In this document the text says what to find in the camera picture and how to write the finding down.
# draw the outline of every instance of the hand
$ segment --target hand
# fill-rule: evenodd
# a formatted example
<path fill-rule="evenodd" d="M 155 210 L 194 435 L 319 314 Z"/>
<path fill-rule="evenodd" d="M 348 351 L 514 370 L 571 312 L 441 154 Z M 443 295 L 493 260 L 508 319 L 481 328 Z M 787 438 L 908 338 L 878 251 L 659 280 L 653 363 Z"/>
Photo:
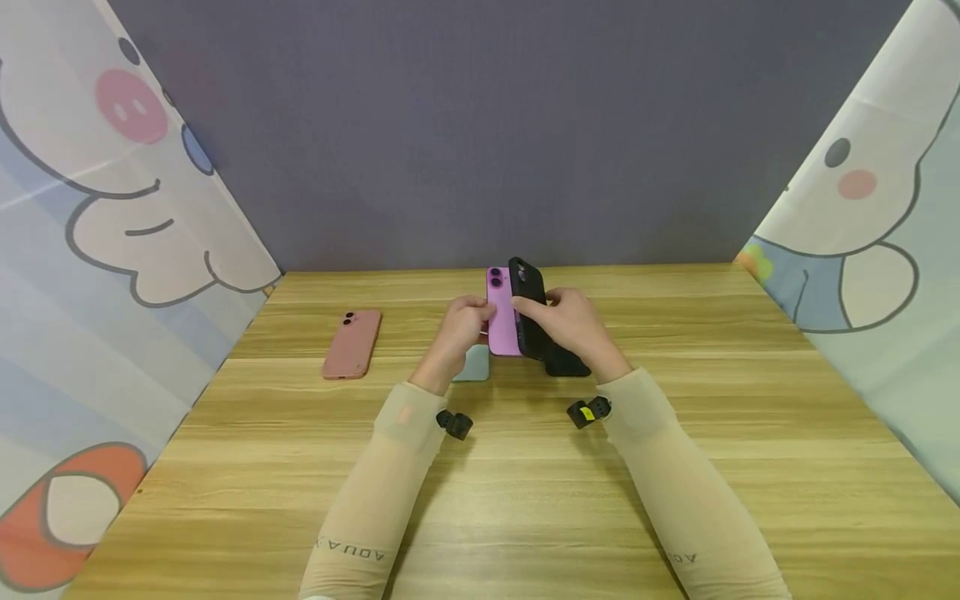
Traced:
<path fill-rule="evenodd" d="M 494 304 L 476 296 L 461 296 L 446 308 L 430 349 L 410 376 L 410 383 L 443 396 L 450 381 L 464 369 L 467 350 L 476 344 L 483 323 L 496 312 Z"/>
<path fill-rule="evenodd" d="M 562 287 L 546 296 L 549 306 L 520 296 L 514 296 L 512 304 L 518 313 L 543 327 L 554 342 L 579 356 L 598 383 L 619 379 L 634 369 L 583 292 Z"/>

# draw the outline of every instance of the gray wall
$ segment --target gray wall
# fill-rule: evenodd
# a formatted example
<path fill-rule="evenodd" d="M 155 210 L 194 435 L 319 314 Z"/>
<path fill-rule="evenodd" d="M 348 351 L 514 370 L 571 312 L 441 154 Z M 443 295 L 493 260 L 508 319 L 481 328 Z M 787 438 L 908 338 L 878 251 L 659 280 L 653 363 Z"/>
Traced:
<path fill-rule="evenodd" d="M 284 270 L 731 260 L 907 0 L 111 0 Z"/>

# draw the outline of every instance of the cartoon curtain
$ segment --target cartoon curtain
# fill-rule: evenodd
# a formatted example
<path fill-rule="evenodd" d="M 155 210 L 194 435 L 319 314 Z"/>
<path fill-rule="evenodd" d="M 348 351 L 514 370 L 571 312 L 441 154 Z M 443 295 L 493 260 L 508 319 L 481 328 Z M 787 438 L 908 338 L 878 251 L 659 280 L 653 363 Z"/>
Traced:
<path fill-rule="evenodd" d="M 0 0 L 0 598 L 60 594 L 278 277 L 106 2 Z"/>
<path fill-rule="evenodd" d="M 914 0 L 744 265 L 960 503 L 960 7 Z"/>

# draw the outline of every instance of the forearm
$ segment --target forearm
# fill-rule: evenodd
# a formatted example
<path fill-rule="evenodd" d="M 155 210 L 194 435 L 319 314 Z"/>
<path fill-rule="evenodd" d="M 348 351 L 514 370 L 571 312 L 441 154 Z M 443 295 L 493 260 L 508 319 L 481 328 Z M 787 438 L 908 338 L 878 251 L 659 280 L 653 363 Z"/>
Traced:
<path fill-rule="evenodd" d="M 653 378 L 638 370 L 599 391 L 612 405 L 604 420 L 610 442 L 691 600 L 789 598 L 756 523 Z"/>
<path fill-rule="evenodd" d="M 383 595 L 427 470 L 444 439 L 445 400 L 405 383 L 391 392 L 373 436 L 327 512 L 300 598 Z"/>

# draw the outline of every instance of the pink cheek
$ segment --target pink cheek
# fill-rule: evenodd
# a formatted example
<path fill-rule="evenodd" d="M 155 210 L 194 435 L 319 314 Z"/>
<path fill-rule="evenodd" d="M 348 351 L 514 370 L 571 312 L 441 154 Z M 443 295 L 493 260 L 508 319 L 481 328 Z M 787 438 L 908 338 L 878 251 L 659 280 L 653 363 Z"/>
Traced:
<path fill-rule="evenodd" d="M 837 191 L 847 200 L 862 200 L 876 190 L 876 175 L 866 169 L 845 174 L 837 183 Z"/>

